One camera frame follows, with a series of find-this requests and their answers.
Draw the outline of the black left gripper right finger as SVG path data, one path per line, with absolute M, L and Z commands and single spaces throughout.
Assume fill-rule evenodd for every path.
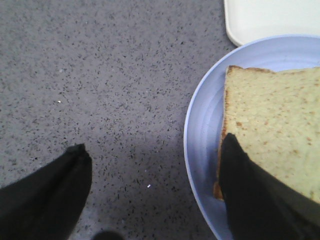
M 221 144 L 218 182 L 235 240 L 320 238 L 320 205 L 254 163 L 232 133 Z

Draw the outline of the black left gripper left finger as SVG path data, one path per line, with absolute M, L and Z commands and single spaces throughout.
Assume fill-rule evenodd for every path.
M 2 240 L 67 240 L 86 204 L 92 159 L 84 144 L 0 190 Z

